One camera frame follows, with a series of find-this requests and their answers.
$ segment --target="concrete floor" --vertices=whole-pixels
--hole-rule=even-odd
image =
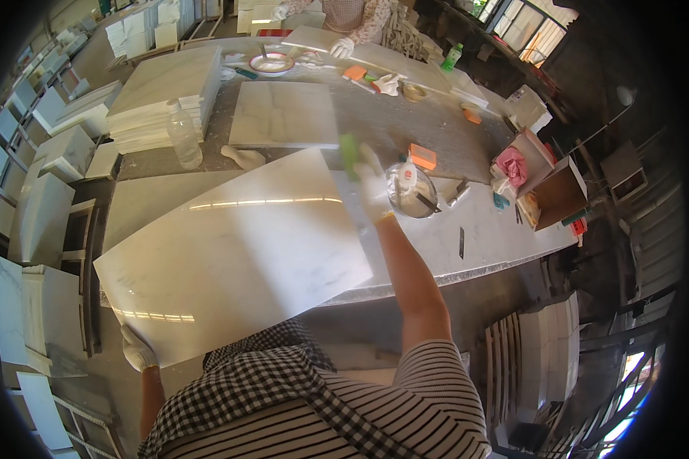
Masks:
[[[73,59],[81,78],[90,86],[100,87],[112,81],[127,81],[129,65],[107,71],[114,56],[106,41],[103,27],[116,21],[107,18]],[[220,25],[215,37],[237,36],[236,18]],[[199,32],[205,35],[211,24]],[[536,298],[546,298],[539,262],[446,286],[441,289],[452,318],[452,333],[460,351],[472,355],[472,377],[484,393],[484,366],[480,361],[479,341],[485,326],[501,319]],[[103,351],[87,362],[89,375],[51,381],[53,391],[99,413],[117,415],[119,433],[126,451],[134,457],[139,445],[140,378],[122,353],[122,336],[112,310],[101,308],[100,330]],[[400,355],[401,318],[395,298],[365,303],[314,308],[301,315],[315,338],[331,355],[340,369],[375,369],[394,366]],[[167,397],[201,374],[202,357],[179,363],[161,371]],[[6,383],[16,385],[15,365],[4,368]],[[90,437],[106,450],[101,431],[90,431]]]

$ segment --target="green sponge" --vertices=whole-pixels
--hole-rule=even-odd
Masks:
[[[340,136],[340,154],[344,161],[344,170],[350,182],[358,182],[360,178],[355,173],[353,165],[357,162],[357,143],[351,133]]]

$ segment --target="glue bottle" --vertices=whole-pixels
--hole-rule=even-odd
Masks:
[[[202,150],[194,132],[192,117],[181,109],[178,99],[168,101],[166,108],[169,113],[166,132],[171,138],[178,163],[186,170],[198,168],[202,163]]]
[[[398,170],[398,181],[400,183],[400,188],[404,192],[411,191],[416,185],[416,165],[413,163],[413,158],[408,155],[405,162]]]

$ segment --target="green bottle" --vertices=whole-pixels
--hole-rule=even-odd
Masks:
[[[452,49],[449,50],[447,59],[441,63],[441,69],[445,72],[451,72],[454,64],[457,63],[460,57],[462,57],[462,43],[457,43],[456,46],[452,46]]]

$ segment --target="gloved hand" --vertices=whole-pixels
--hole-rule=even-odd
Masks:
[[[388,199],[386,174],[376,152],[366,143],[360,145],[360,158],[363,162],[353,165],[353,170],[360,178],[360,202],[365,214],[375,225],[383,218],[393,215],[393,207]]]
[[[334,57],[338,57],[339,59],[349,59],[354,50],[355,42],[352,41],[352,38],[344,37],[332,43],[329,53]]]
[[[289,17],[289,5],[278,5],[270,10],[271,21],[283,21]]]
[[[156,354],[136,335],[129,326],[119,328],[122,333],[122,351],[125,358],[139,372],[152,366],[158,366]]]

